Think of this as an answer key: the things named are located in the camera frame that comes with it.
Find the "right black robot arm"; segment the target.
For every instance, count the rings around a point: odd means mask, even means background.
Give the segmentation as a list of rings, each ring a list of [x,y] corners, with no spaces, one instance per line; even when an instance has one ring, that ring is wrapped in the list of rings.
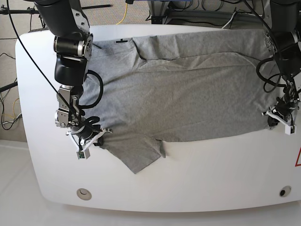
[[[85,110],[96,107],[103,96],[102,78],[87,68],[93,44],[87,16],[78,0],[36,0],[34,4],[55,36],[55,80],[61,85],[57,91],[59,107],[55,124],[68,128],[66,135],[77,148],[77,158],[87,159],[90,146],[102,146],[102,136],[111,133],[111,129],[101,127],[98,116],[85,117]],[[83,84],[88,75],[98,80],[99,94],[93,103],[81,105],[79,99],[84,93]]]

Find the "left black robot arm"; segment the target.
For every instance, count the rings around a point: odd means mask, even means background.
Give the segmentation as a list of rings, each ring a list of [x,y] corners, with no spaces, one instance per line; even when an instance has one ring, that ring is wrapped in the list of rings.
[[[264,85],[272,86],[272,91],[283,89],[282,97],[277,97],[276,104],[263,115],[268,117],[270,127],[282,123],[285,133],[291,135],[297,131],[296,119],[301,102],[301,2],[268,0],[263,13],[265,44],[271,56],[259,62],[256,73]],[[261,67],[272,61],[279,72],[265,78],[260,72]]]

